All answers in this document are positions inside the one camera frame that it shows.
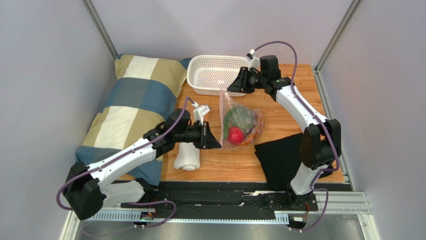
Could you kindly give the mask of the clear zip top bag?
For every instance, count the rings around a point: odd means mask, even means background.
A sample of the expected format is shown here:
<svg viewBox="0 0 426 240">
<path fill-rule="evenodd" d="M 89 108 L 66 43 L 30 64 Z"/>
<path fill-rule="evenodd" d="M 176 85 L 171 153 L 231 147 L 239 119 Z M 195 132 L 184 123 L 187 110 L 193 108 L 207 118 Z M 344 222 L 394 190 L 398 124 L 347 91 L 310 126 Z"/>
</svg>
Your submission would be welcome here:
<svg viewBox="0 0 426 240">
<path fill-rule="evenodd" d="M 222 150 L 236 150 L 254 143 L 264 127 L 264 113 L 235 101 L 231 93 L 220 90 L 219 109 Z"/>
</svg>

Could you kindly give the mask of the green fake chili pepper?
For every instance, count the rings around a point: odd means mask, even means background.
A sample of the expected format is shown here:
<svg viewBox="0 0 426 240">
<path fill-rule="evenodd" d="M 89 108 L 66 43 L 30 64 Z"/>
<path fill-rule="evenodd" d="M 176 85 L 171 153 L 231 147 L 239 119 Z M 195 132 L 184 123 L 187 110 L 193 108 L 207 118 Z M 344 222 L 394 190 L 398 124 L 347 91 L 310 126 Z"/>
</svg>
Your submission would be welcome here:
<svg viewBox="0 0 426 240">
<path fill-rule="evenodd" d="M 223 118 L 223 125 L 222 125 L 222 130 L 223 130 L 223 138 L 227 139 L 229 137 L 229 121 L 231 118 L 232 114 L 231 113 L 227 113 L 225 115 L 225 117 Z"/>
</svg>

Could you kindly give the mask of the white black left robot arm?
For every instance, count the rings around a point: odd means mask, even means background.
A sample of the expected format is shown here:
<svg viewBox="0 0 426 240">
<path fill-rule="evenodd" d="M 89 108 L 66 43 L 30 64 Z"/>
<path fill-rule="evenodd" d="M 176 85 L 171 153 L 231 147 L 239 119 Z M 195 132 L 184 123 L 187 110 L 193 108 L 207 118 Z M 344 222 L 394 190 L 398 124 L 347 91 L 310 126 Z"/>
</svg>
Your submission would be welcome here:
<svg viewBox="0 0 426 240">
<path fill-rule="evenodd" d="M 72 165 L 56 196 L 58 199 L 64 196 L 69 206 L 59 200 L 57 204 L 73 211 L 79 220 L 87 220 L 102 208 L 138 202 L 145 191 L 141 183 L 115 181 L 130 170 L 170 152 L 176 143 L 190 143 L 199 150 L 222 147 L 207 121 L 176 126 L 159 123 L 137 142 L 104 160 L 90 165 L 81 162 Z"/>
</svg>

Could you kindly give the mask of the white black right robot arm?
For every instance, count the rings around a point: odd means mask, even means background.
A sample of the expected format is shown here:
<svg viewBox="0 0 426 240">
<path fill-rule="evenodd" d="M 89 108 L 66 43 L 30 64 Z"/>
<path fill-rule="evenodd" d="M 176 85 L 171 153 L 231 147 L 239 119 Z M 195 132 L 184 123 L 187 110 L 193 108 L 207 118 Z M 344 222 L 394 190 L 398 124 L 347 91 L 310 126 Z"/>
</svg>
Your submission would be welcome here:
<svg viewBox="0 0 426 240">
<path fill-rule="evenodd" d="M 227 91 L 251 94 L 256 89 L 263 89 L 301 128 L 302 139 L 297 152 L 301 163 L 285 190 L 287 206 L 296 210 L 313 194 L 314 185 L 322 173 L 330 172 L 333 163 L 336 164 L 334 172 L 341 167 L 341 124 L 316 111 L 297 90 L 293 80 L 279 74 L 280 70 L 258 71 L 241 67 Z"/>
</svg>

